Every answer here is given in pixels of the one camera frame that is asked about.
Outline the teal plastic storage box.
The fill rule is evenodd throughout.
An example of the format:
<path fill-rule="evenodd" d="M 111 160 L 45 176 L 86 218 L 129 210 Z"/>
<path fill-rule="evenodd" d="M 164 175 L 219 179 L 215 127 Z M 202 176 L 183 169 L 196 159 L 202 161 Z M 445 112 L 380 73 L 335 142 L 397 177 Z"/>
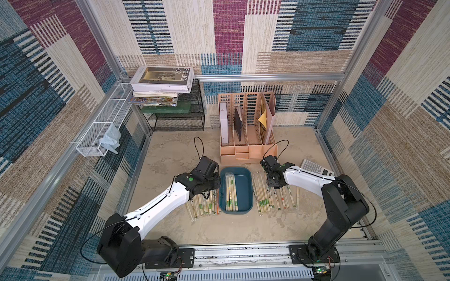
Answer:
<path fill-rule="evenodd" d="M 236 185 L 236 211 L 230 210 L 230 193 L 227 191 L 226 176 L 234 176 Z M 253 185 L 251 172 L 245 167 L 225 167 L 220 172 L 221 188 L 219 189 L 219 207 L 225 214 L 243 215 L 253 208 Z"/>

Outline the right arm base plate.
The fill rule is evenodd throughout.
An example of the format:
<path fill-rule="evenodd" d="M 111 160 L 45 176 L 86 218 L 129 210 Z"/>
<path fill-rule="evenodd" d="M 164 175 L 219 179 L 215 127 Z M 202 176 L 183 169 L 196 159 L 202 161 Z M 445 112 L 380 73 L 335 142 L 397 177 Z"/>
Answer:
<path fill-rule="evenodd" d="M 289 254 L 292 263 L 295 265 L 306 264 L 306 265 L 316 265 L 320 263 L 330 262 L 332 265 L 339 263 L 341 258 L 335 246 L 330 250 L 326 251 L 323 255 L 312 257 L 312 254 L 308 251 L 307 244 L 293 244 L 288 246 Z"/>

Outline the chopsticks pair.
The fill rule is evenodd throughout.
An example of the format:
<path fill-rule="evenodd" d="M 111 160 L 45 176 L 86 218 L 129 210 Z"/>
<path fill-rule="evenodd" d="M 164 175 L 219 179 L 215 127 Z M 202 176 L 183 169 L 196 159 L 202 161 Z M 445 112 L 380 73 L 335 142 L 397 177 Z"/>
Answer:
<path fill-rule="evenodd" d="M 257 206 L 259 216 L 262 216 L 260 200 L 259 200 L 259 196 L 258 196 L 257 180 L 256 180 L 254 173 L 251 174 L 251 178 L 252 178 L 253 194 L 255 197 L 255 205 Z"/>
<path fill-rule="evenodd" d="M 292 208 L 296 208 L 295 200 L 294 200 L 293 193 L 292 193 L 290 185 L 287 185 L 287 190 L 288 190 L 289 199 L 290 199 L 290 203 L 292 205 Z"/>
<path fill-rule="evenodd" d="M 271 188 L 267 188 L 267 194 L 268 194 L 268 200 L 271 208 L 275 208 L 274 202 L 273 202 L 273 192 Z"/>
<path fill-rule="evenodd" d="M 277 206 L 278 210 L 281 210 L 282 205 L 280 204 L 280 198 L 278 196 L 277 190 L 274 190 L 274 198 L 275 198 L 274 201 L 276 203 L 276 206 Z"/>
<path fill-rule="evenodd" d="M 267 214 L 270 210 L 270 204 L 268 201 L 267 189 L 264 184 L 264 179 L 263 179 L 262 174 L 259 175 L 259 184 L 260 184 L 261 196 L 262 196 L 263 205 L 264 205 L 264 212 Z"/>

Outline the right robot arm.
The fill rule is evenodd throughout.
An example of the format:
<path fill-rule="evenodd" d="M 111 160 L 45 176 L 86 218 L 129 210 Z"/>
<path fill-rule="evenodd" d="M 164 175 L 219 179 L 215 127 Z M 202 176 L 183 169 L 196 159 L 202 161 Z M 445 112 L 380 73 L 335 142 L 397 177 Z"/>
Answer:
<path fill-rule="evenodd" d="M 326 176 L 309 172 L 293 163 L 280 164 L 273 155 L 266 156 L 260 165 L 267 175 L 268 186 L 280 189 L 297 186 L 323 199 L 327 219 L 306 245 L 294 245 L 294 263 L 320 263 L 327 257 L 340 258 L 335 244 L 370 211 L 363 194 L 346 174 Z"/>

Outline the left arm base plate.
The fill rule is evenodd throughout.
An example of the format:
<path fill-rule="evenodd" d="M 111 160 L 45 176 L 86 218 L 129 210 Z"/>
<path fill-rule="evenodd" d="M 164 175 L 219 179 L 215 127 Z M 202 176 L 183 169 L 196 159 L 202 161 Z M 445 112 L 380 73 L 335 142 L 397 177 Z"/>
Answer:
<path fill-rule="evenodd" d="M 194 248 L 180 248 L 170 254 L 157 255 L 144 265 L 145 269 L 183 269 L 193 268 Z"/>

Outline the chopsticks red print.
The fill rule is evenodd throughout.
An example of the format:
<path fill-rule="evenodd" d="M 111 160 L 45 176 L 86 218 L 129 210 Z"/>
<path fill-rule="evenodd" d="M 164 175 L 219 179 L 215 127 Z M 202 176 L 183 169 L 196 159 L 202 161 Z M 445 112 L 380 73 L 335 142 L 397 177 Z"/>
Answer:
<path fill-rule="evenodd" d="M 220 206 L 219 206 L 219 191 L 215 192 L 215 211 L 216 215 L 220 214 Z"/>

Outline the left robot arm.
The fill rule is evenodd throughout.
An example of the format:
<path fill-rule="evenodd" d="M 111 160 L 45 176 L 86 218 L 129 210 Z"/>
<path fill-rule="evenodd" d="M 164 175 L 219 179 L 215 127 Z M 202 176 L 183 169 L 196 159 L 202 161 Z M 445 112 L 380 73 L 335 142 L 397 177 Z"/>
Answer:
<path fill-rule="evenodd" d="M 183 257 L 177 243 L 168 236 L 157 240 L 146 236 L 173 210 L 220 186 L 219 165 L 201 157 L 191 172 L 176 175 L 166 190 L 144 206 L 124 216 L 110 216 L 101 232 L 97 253 L 118 277 L 126 277 L 139 265 L 180 267 Z"/>

